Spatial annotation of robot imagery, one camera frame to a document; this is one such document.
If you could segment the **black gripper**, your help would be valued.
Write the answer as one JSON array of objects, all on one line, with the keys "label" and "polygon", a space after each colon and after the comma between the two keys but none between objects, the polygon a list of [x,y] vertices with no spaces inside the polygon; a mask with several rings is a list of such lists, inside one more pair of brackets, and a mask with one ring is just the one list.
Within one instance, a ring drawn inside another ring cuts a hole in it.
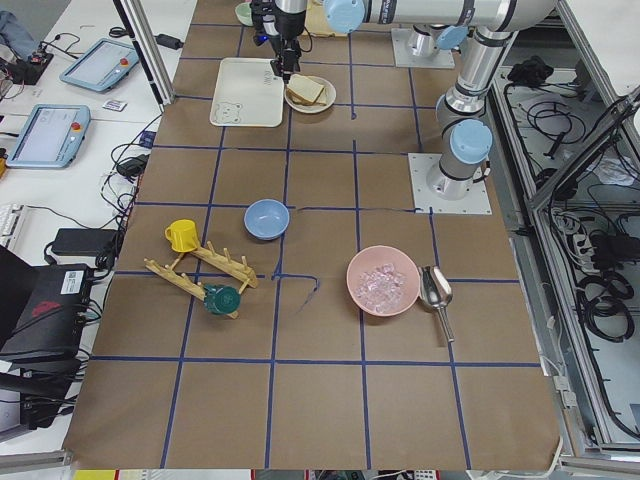
[{"label": "black gripper", "polygon": [[300,70],[300,53],[293,48],[298,45],[298,37],[304,32],[306,19],[306,0],[275,0],[273,7],[275,28],[279,35],[277,53],[282,56],[280,61],[270,61],[273,74],[288,83],[291,77]]}]

